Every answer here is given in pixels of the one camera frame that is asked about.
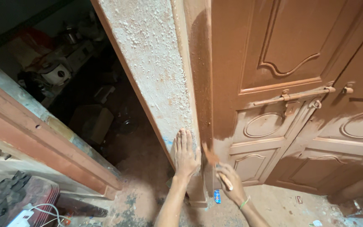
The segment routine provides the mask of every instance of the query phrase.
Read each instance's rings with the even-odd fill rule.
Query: wooden door
[[[330,86],[362,41],[363,0],[213,1],[213,147],[244,185],[264,183],[324,96],[309,92]],[[288,115],[286,101],[254,105],[298,93]]]
[[[363,179],[363,44],[334,86],[267,184],[325,195]]]

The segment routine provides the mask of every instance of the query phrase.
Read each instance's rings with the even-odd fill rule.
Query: brush handle
[[[219,177],[221,178],[221,180],[225,183],[226,188],[229,191],[232,191],[233,190],[233,185],[230,182],[230,180],[226,177],[226,175],[223,174],[223,173],[218,173],[218,174],[219,174]]]

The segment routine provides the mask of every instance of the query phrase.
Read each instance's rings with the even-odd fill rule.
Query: cable
[[[49,221],[49,222],[47,222],[46,224],[48,224],[48,223],[50,223],[50,222],[52,222],[52,221],[54,221],[54,220],[57,220],[57,218],[50,220],[50,221]]]
[[[57,214],[53,214],[53,213],[50,213],[50,212],[48,212],[48,211],[45,211],[45,210],[39,209],[39,208],[37,208],[38,206],[52,206],[52,207],[56,210]],[[43,204],[39,204],[39,205],[33,206],[33,207],[31,207],[29,210],[32,210],[32,209],[36,209],[36,210],[39,210],[39,211],[41,211],[41,212],[44,212],[44,213],[47,213],[47,214],[50,214],[50,215],[53,215],[53,216],[57,216],[57,218],[56,218],[56,219],[58,220],[58,225],[57,225],[57,227],[58,227],[58,226],[65,227],[64,225],[62,225],[62,224],[61,224],[60,217],[63,217],[63,218],[66,218],[66,219],[70,220],[69,218],[67,218],[67,217],[65,217],[65,216],[59,215],[57,207],[55,207],[53,204],[43,203]]]

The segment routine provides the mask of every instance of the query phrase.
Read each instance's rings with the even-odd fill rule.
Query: white container
[[[39,74],[53,85],[62,85],[65,80],[71,78],[71,72],[59,62],[49,64],[39,71]]]

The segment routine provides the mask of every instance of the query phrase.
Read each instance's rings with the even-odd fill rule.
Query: paint brush
[[[203,143],[203,150],[204,150],[204,154],[205,154],[205,157],[207,158],[208,160],[208,163],[213,166],[214,168],[216,167],[219,167],[219,157],[218,155],[216,155],[214,153],[214,151],[209,151],[206,143],[204,142]],[[225,184],[226,188],[229,190],[229,191],[232,191],[233,190],[233,185],[232,183],[230,182],[230,180],[226,177],[225,174],[219,172],[219,177],[221,178],[221,180],[223,181],[223,183]]]

